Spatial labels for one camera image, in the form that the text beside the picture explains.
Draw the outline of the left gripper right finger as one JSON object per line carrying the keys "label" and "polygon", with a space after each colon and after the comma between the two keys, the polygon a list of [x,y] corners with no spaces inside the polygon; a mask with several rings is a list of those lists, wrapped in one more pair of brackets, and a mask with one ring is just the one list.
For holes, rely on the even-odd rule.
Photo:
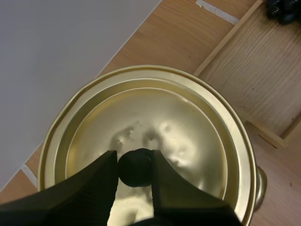
{"label": "left gripper right finger", "polygon": [[230,205],[189,183],[161,151],[137,149],[134,156],[150,175],[154,216],[136,226],[240,226]]}

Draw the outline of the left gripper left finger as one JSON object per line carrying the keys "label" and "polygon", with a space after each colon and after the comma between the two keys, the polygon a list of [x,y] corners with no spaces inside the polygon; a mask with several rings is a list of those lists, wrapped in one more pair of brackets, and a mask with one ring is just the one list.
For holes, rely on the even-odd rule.
{"label": "left gripper left finger", "polygon": [[70,178],[0,206],[2,226],[104,226],[118,186],[117,152],[107,151]]}

